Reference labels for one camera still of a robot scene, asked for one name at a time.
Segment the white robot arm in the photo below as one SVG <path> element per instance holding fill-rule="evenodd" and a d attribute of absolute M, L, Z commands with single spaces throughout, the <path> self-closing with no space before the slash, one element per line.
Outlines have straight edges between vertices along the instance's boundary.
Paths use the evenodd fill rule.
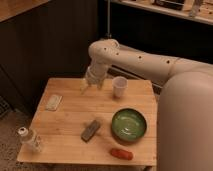
<path fill-rule="evenodd" d="M 161 88 L 157 170 L 213 171 L 213 64 L 150 54 L 102 39 L 89 45 L 84 85 L 102 86 L 108 68 L 121 69 Z"/>

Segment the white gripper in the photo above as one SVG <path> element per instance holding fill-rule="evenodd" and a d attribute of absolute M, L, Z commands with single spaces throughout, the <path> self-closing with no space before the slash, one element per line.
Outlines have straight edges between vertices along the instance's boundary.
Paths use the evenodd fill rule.
<path fill-rule="evenodd" d="M 97 85 L 97 89 L 101 90 L 104 79 L 107 76 L 107 70 L 108 67 L 106 65 L 90 65 L 85 74 L 86 82 L 83 82 L 80 86 L 81 93 L 84 94 L 89 88 L 89 85 Z"/>

